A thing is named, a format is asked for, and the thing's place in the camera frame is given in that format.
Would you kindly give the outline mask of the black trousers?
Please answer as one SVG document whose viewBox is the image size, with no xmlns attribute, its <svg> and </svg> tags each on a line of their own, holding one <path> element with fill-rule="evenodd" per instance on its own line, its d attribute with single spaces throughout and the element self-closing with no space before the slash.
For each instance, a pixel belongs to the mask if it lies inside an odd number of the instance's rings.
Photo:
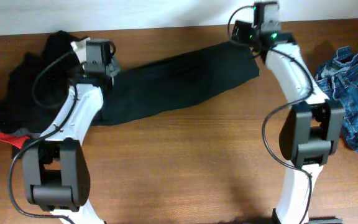
<svg viewBox="0 0 358 224">
<path fill-rule="evenodd" d="M 123 71 L 93 126 L 113 126 L 198 105 L 259 76 L 249 49 L 223 42 Z"/>
</svg>

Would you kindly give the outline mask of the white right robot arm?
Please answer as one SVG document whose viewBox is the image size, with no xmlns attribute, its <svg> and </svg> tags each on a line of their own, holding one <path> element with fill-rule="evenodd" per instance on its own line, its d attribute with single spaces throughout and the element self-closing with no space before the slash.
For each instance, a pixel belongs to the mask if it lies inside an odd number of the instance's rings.
<svg viewBox="0 0 358 224">
<path fill-rule="evenodd" d="M 286 168 L 282 194 L 268 223 L 342 223 L 338 218 L 311 219 L 308 210 L 318 176 L 336 152 L 344 108 L 316 84 L 294 36 L 281 31 L 278 2 L 255 2 L 249 9 L 254 13 L 252 22 L 228 23 L 229 40 L 252 49 L 262 59 L 287 99 L 262 123 L 268 153 Z M 279 159 L 267 142 L 266 127 L 269 119 L 285 108 L 289 113 L 279 135 L 283 156 Z"/>
</svg>

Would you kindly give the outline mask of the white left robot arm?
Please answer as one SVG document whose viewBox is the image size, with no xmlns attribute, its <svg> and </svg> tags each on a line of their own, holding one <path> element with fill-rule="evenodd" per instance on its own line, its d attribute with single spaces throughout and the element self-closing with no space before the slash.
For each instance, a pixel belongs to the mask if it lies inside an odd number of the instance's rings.
<svg viewBox="0 0 358 224">
<path fill-rule="evenodd" d="M 69 55 L 79 64 L 69 76 L 67 98 L 51 125 L 38 139 L 26 141 L 13 159 L 22 161 L 27 201 L 62 223 L 103 223 L 93 209 L 90 173 L 82 151 L 88 128 L 103 107 L 103 91 L 112 87 L 121 69 L 116 46 L 106 39 L 71 43 Z"/>
</svg>

